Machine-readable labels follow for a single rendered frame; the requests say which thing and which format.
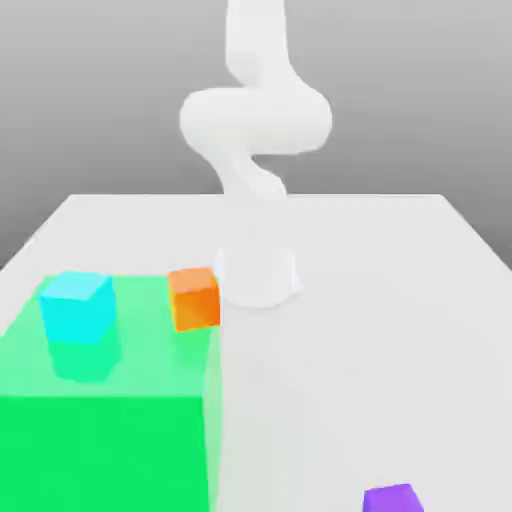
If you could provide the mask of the small orange cube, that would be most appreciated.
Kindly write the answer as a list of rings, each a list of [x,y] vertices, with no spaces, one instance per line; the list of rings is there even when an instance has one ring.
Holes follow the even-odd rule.
[[[170,310],[178,332],[220,324],[220,295],[210,267],[185,268],[168,273]]]

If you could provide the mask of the small cyan cube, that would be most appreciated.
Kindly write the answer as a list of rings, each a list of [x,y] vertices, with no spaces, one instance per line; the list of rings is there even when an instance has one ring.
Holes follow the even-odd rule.
[[[39,305],[49,341],[96,344],[116,318],[113,279],[102,273],[62,272],[39,294]]]

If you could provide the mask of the small purple cube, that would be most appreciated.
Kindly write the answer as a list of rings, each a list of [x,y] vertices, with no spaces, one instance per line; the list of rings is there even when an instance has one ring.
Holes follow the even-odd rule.
[[[372,488],[364,493],[362,512],[424,512],[409,483]]]

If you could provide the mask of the large green box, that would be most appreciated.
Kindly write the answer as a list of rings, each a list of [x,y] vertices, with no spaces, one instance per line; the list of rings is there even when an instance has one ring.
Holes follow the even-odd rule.
[[[178,332],[168,276],[117,276],[104,338],[51,342],[49,283],[0,336],[0,512],[217,512],[220,324]]]

